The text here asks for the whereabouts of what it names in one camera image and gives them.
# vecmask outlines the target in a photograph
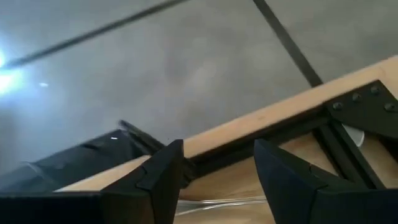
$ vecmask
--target screw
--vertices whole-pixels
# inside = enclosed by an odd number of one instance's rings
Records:
[[[372,88],[371,88],[371,93],[372,93],[373,95],[378,95],[378,94],[380,93],[379,87],[377,87],[377,86],[372,86]]]
[[[398,112],[397,107],[396,107],[395,104],[393,104],[393,103],[386,103],[386,104],[384,105],[384,109],[385,109],[387,112]]]
[[[333,109],[337,110],[337,111],[341,111],[343,109],[343,104],[340,102],[334,103],[333,104]]]
[[[357,103],[360,102],[361,98],[362,98],[362,96],[360,94],[358,94],[358,93],[354,93],[353,94],[353,101],[354,102],[357,102]]]

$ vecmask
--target gray floor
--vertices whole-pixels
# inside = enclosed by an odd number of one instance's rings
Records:
[[[3,63],[161,2],[3,1]],[[397,52],[396,0],[267,2],[324,81]],[[0,174],[119,119],[168,143],[309,88],[252,1],[191,0],[1,71]]]
[[[164,143],[310,88],[251,1],[189,1],[10,71],[0,170],[125,119]]]
[[[267,0],[324,82],[398,53],[398,1]]]

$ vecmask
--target wooden frame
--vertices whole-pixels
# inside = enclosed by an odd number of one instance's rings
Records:
[[[398,97],[398,57],[379,62],[375,65],[351,73],[345,77],[333,80],[322,86],[307,90],[291,98],[249,113],[228,123],[222,124],[204,133],[184,140],[185,157],[191,158],[235,139],[251,134],[284,119],[315,108],[322,103],[363,86],[367,83],[380,80],[389,91]],[[387,187],[398,187],[398,164],[389,156],[388,152],[377,144],[375,139],[367,139],[372,147],[363,147],[361,150],[373,166],[375,172]],[[281,146],[291,153],[308,160],[330,172],[333,167],[326,156],[319,150],[316,141],[311,135],[294,139]],[[145,158],[130,161],[100,174],[79,181],[60,189],[66,190],[100,190],[108,184],[118,180],[130,170],[135,169]],[[231,197],[250,197],[263,194],[253,159],[246,159],[237,164],[216,171],[208,176],[197,179],[189,188],[180,194],[188,199],[216,199]],[[197,213],[178,217],[176,223],[273,223],[273,217],[267,205],[248,205],[244,207],[224,208],[208,211],[206,214]]]

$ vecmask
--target black frame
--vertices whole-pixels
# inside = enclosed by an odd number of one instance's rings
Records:
[[[236,139],[190,159],[196,178],[253,156],[254,140],[275,145],[313,133],[340,177],[368,189],[385,189],[358,147],[343,128],[348,124],[373,133],[398,161],[395,150],[398,131],[397,100],[375,81],[272,126]]]

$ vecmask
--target black plastic part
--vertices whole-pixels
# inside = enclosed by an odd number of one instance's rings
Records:
[[[58,152],[0,177],[0,192],[51,192],[143,155],[120,130]]]
[[[153,155],[165,147],[160,141],[127,121],[120,120],[119,125],[122,132],[130,138],[133,147],[140,149],[145,155]],[[183,173],[182,187],[188,187],[189,183],[197,178],[197,168],[189,159],[184,159]]]
[[[254,160],[278,224],[398,222],[398,189],[366,189],[264,140],[256,141]]]
[[[172,224],[182,181],[182,141],[174,141],[100,192],[1,194],[0,223]]]

